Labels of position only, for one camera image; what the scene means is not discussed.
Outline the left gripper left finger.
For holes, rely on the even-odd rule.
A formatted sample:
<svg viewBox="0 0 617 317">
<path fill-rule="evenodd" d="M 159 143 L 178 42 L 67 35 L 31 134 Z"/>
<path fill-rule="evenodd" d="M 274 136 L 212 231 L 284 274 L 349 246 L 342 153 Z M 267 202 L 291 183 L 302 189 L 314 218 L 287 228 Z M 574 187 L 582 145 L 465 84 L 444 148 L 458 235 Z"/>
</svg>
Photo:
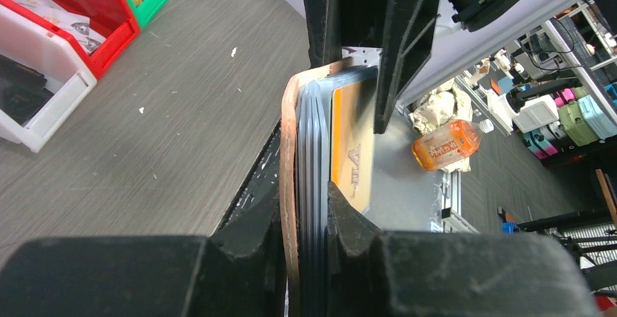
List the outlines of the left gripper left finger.
<svg viewBox="0 0 617 317">
<path fill-rule="evenodd" d="M 281 316 L 279 200 L 212 236 L 39 238 L 1 270 L 3 316 Z"/>
</svg>

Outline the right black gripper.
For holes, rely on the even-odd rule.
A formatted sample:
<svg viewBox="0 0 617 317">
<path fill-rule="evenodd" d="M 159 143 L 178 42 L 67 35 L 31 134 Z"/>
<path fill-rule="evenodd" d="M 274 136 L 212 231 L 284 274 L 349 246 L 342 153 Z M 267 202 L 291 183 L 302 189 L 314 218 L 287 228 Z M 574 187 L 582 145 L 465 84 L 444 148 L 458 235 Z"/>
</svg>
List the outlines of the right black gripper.
<svg viewBox="0 0 617 317">
<path fill-rule="evenodd" d="M 439 0 L 303 0 L 312 68 L 340 60 L 341 47 L 382 48 L 373 131 L 431 56 Z"/>
</svg>

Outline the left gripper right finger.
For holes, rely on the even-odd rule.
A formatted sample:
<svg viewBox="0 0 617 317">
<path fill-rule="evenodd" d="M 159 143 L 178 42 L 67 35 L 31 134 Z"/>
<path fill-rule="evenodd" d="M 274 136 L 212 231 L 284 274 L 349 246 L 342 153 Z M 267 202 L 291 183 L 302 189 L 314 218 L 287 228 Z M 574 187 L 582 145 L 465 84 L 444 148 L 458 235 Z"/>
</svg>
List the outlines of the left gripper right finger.
<svg viewBox="0 0 617 317">
<path fill-rule="evenodd" d="M 598 316 L 555 240 L 381 230 L 328 185 L 329 316 Z"/>
</svg>

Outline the orange credit card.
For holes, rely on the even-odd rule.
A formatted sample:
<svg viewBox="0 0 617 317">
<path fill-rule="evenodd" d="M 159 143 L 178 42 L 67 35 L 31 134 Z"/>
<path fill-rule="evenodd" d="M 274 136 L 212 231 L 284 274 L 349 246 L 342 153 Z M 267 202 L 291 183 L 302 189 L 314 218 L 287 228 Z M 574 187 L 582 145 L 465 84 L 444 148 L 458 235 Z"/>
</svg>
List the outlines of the orange credit card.
<svg viewBox="0 0 617 317">
<path fill-rule="evenodd" d="M 376 80 L 333 91 L 330 179 L 358 212 L 370 206 Z"/>
</svg>

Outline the pink leather card holder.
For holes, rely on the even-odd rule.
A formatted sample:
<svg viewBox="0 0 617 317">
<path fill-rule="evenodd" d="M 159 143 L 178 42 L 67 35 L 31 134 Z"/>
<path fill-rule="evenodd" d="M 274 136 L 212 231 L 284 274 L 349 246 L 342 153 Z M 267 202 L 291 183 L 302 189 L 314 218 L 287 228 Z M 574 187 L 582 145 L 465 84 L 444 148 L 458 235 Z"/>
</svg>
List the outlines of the pink leather card holder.
<svg viewBox="0 0 617 317">
<path fill-rule="evenodd" d="M 333 91 L 377 77 L 375 66 L 346 58 L 295 74 L 284 91 L 279 206 L 291 316 L 327 315 Z"/>
</svg>

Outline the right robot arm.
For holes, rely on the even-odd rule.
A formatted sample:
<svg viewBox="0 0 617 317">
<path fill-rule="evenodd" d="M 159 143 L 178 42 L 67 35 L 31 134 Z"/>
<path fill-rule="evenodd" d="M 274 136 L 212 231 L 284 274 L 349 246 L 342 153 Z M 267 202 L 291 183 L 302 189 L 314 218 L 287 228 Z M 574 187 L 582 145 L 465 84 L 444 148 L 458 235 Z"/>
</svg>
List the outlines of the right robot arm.
<svg viewBox="0 0 617 317">
<path fill-rule="evenodd" d="M 439 3 L 470 32 L 489 25 L 519 0 L 303 0 L 314 68 L 341 59 L 344 47 L 381 49 L 373 130 L 383 134 L 396 101 L 431 56 Z"/>
</svg>

